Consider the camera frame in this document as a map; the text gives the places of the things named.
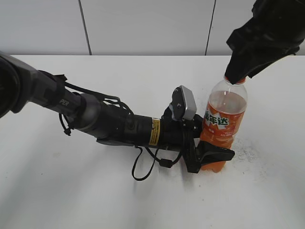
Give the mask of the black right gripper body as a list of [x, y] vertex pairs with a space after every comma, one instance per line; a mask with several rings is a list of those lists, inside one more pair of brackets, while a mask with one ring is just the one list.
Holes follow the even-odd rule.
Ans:
[[257, 0], [252, 13], [226, 42], [232, 56], [281, 57], [300, 50], [305, 41], [303, 0]]

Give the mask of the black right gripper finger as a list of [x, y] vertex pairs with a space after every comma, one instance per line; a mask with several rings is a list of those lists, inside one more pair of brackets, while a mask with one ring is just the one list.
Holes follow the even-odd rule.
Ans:
[[225, 76], [235, 83], [242, 78], [247, 77], [247, 72], [250, 69], [249, 62], [252, 59], [252, 56], [256, 50], [259, 50], [259, 46], [240, 46], [229, 45], [232, 50], [231, 59], [227, 65]]
[[268, 49], [256, 50], [249, 62], [250, 69], [247, 72], [247, 76], [253, 78], [276, 61], [289, 55], [296, 55], [298, 51], [299, 47], [284, 49], [271, 47]]

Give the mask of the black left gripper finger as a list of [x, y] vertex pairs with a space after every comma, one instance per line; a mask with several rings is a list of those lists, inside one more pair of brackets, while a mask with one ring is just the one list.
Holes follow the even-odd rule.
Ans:
[[207, 164], [230, 161], [235, 156], [231, 149], [215, 146], [206, 141], [200, 141], [197, 146], [199, 161], [202, 166]]

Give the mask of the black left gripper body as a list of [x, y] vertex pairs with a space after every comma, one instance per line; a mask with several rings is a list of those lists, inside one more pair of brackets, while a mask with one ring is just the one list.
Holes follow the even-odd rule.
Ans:
[[200, 157], [197, 155], [194, 139], [200, 138], [202, 121], [203, 118], [196, 114], [192, 120], [183, 120], [181, 122], [183, 133], [181, 154], [189, 173], [198, 173], [201, 168]]

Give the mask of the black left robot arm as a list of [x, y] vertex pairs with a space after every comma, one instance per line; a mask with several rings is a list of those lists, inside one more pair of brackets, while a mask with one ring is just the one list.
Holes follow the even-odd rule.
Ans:
[[84, 89], [63, 74], [37, 70], [8, 54], [0, 55], [0, 114], [18, 113], [32, 102], [58, 113], [66, 135], [76, 129], [100, 144], [133, 146], [140, 151], [177, 151], [187, 171], [231, 160], [235, 153], [205, 141], [195, 143], [203, 130], [193, 93], [175, 88], [161, 118], [136, 115], [119, 97]]

